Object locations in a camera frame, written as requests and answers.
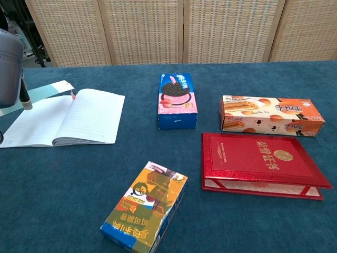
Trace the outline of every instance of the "red cover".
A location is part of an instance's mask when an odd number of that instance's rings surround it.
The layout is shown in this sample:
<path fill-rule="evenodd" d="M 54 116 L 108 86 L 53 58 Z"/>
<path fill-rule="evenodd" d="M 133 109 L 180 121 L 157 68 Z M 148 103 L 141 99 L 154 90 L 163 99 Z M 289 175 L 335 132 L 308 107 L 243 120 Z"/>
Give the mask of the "red cover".
<path fill-rule="evenodd" d="M 332 188 L 295 137 L 203 133 L 204 190 L 323 200 Z"/>

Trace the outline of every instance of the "oreo box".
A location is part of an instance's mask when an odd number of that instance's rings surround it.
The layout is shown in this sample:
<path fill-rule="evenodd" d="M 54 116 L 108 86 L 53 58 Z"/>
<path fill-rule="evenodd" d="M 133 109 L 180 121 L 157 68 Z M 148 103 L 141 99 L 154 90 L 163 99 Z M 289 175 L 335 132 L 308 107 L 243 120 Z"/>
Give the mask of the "oreo box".
<path fill-rule="evenodd" d="M 162 74 L 158 96 L 159 128 L 195 128 L 197 114 L 191 75 Z"/>

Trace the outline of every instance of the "white paper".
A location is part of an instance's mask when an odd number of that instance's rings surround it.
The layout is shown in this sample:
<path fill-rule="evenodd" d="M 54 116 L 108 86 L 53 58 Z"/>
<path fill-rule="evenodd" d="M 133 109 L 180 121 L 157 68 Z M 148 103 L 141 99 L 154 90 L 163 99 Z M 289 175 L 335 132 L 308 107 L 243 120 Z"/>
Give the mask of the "white paper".
<path fill-rule="evenodd" d="M 4 134 L 0 148 L 52 145 L 66 116 L 71 96 L 42 99 L 29 111 L 23 111 Z"/>
<path fill-rule="evenodd" d="M 59 93 L 74 89 L 74 87 L 65 80 L 52 83 L 51 86 L 55 88 L 55 90 L 57 90 Z"/>
<path fill-rule="evenodd" d="M 115 143 L 124 98 L 110 92 L 80 90 L 55 138 Z"/>

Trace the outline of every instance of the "notebook page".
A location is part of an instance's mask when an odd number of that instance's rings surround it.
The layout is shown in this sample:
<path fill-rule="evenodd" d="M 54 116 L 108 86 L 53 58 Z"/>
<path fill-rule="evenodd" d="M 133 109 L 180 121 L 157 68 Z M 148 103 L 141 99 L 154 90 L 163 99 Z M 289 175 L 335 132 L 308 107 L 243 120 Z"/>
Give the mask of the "notebook page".
<path fill-rule="evenodd" d="M 105 91 L 80 90 L 55 138 L 115 143 L 124 98 Z"/>
<path fill-rule="evenodd" d="M 0 148 L 51 146 L 71 104 L 71 96 L 57 96 L 34 103 L 33 108 L 23 111 L 5 132 Z"/>

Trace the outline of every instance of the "wicker screen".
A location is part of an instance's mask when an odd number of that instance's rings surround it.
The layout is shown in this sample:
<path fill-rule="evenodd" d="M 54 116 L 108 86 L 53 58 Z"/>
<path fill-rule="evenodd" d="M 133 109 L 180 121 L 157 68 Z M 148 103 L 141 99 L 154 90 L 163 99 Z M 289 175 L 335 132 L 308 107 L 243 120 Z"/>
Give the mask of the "wicker screen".
<path fill-rule="evenodd" d="M 111 65 L 97 0 L 26 0 L 55 66 Z"/>
<path fill-rule="evenodd" d="M 267 61 L 284 0 L 185 0 L 184 62 Z"/>
<path fill-rule="evenodd" d="M 335 59 L 336 0 L 287 0 L 271 53 L 271 61 Z"/>
<path fill-rule="evenodd" d="M 99 0 L 113 64 L 182 63 L 182 0 Z"/>

